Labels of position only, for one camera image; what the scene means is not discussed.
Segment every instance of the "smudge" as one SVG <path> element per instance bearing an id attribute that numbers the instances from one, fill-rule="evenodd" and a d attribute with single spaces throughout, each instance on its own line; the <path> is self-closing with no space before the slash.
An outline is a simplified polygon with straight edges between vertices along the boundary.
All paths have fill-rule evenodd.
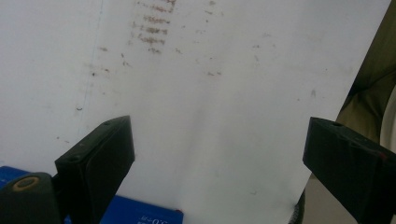
<path id="1" fill-rule="evenodd" d="M 268 34 L 268 33 L 262 34 L 262 38 L 271 37 L 271 36 L 272 36 L 272 35 L 271 35 L 271 34 Z"/>
<path id="2" fill-rule="evenodd" d="M 159 29 L 159 28 L 153 28 L 153 27 L 146 28 L 146 32 L 151 33 L 151 34 L 158 34 L 158 33 L 163 33 L 164 35 L 168 34 L 168 30 L 166 30 L 166 29 Z"/>
<path id="3" fill-rule="evenodd" d="M 175 6 L 176 0 L 162 0 L 163 2 L 172 4 L 172 7 Z"/>
<path id="4" fill-rule="evenodd" d="M 143 42 L 149 43 L 150 45 L 157 44 L 157 43 L 160 43 L 160 44 L 163 44 L 163 45 L 165 44 L 164 40 L 157 39 L 157 38 L 152 37 L 152 36 L 149 36 L 149 37 L 141 37 L 141 36 L 139 36 L 139 39 L 142 40 Z"/>
<path id="5" fill-rule="evenodd" d="M 168 10 L 168 9 L 166 9 L 166 8 L 164 8 L 164 7 L 158 7 L 158 6 L 152 6 L 151 7 L 152 9 L 154 9 L 154 10 L 157 10 L 157 11 L 160 11 L 160 12 L 172 12 L 172 9 L 170 9 L 170 10 Z"/>
<path id="6" fill-rule="evenodd" d="M 161 54 L 161 51 L 158 49 L 150 48 L 148 51 L 152 52 L 153 54 Z"/>
<path id="7" fill-rule="evenodd" d="M 152 17 L 152 16 L 144 16 L 143 20 L 151 22 L 151 23 L 170 23 L 170 21 L 167 21 L 165 19 L 159 19 L 159 18 Z"/>
<path id="8" fill-rule="evenodd" d="M 123 61 L 122 65 L 123 65 L 123 66 L 132 67 L 129 63 L 127 63 L 127 62 L 125 62 L 125 61 Z"/>

